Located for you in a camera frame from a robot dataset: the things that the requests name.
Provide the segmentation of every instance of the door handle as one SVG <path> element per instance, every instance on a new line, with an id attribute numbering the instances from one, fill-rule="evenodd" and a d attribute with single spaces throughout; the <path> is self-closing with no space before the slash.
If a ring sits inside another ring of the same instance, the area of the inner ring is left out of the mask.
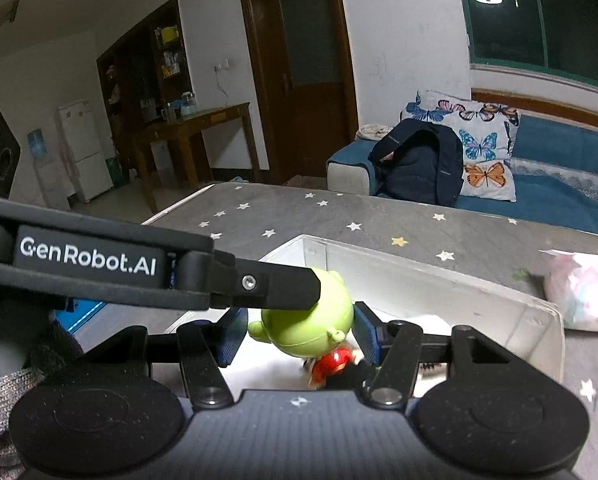
<path id="1" fill-rule="evenodd" d="M 286 97 L 288 97 L 288 95 L 290 95 L 290 81 L 288 79 L 288 75 L 283 74 L 282 79 L 284 80 L 284 94 Z"/>

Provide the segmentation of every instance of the toy figure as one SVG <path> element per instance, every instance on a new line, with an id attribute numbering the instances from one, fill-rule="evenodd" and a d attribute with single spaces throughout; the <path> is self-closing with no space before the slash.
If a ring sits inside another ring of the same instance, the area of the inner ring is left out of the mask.
<path id="1" fill-rule="evenodd" d="M 261 321 L 248 325 L 250 337 L 272 343 L 294 357 L 321 357 L 335 349 L 352 327 L 352 299 L 335 270 L 312 269 L 321 282 L 321 297 L 310 310 L 263 310 Z"/>

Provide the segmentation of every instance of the sofa armrest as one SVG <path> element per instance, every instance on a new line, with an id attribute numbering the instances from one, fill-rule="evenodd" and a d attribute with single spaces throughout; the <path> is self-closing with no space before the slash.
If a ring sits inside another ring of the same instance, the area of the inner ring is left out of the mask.
<path id="1" fill-rule="evenodd" d="M 328 160 L 328 189 L 340 193 L 372 195 L 378 183 L 374 166 L 368 160 L 376 144 L 373 140 L 356 140 Z"/>

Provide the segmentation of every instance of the blue gripper pad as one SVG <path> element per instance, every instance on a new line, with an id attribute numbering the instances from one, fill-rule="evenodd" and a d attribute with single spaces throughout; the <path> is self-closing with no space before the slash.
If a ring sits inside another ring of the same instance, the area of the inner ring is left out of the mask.
<path id="1" fill-rule="evenodd" d="M 363 301 L 354 304 L 352 334 L 364 353 L 365 362 L 381 366 L 394 338 L 388 334 L 386 324 Z"/>
<path id="2" fill-rule="evenodd" d="M 216 325 L 221 329 L 221 336 L 216 345 L 217 364 L 225 368 L 232 364 L 234 356 L 248 333 L 248 310 L 232 307 L 221 316 Z"/>
<path id="3" fill-rule="evenodd" d="M 359 303 L 354 304 L 354 321 L 352 322 L 352 334 L 359 348 L 364 353 L 365 361 L 368 364 L 378 366 L 381 364 L 381 349 L 377 340 L 377 329 L 372 321 L 368 319 L 365 309 L 359 307 Z"/>

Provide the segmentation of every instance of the window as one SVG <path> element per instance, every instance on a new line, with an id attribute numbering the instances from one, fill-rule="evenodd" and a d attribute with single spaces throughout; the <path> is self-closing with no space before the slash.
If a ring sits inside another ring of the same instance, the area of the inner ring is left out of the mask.
<path id="1" fill-rule="evenodd" d="M 598 0 L 464 0 L 473 62 L 598 85 Z"/>

